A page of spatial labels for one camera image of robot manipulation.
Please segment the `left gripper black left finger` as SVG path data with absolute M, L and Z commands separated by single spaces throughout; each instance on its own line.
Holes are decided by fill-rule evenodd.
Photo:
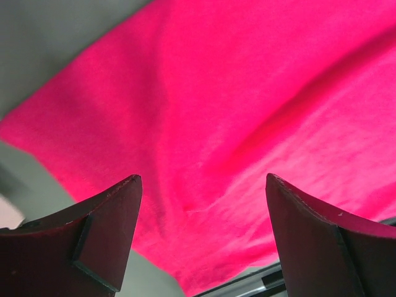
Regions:
M 142 200 L 132 175 L 16 229 L 1 229 L 2 296 L 114 296 L 121 290 Z

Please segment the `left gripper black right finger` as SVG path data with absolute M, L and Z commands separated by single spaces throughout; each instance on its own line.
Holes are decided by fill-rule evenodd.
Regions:
M 395 296 L 395 219 L 359 217 L 268 174 L 266 198 L 288 296 Z

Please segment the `red t-shirt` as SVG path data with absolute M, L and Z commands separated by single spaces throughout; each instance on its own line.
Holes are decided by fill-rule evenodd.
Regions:
M 395 215 L 394 1 L 153 1 L 1 121 L 76 200 L 143 182 L 132 247 L 188 296 L 278 254 L 274 173 Z

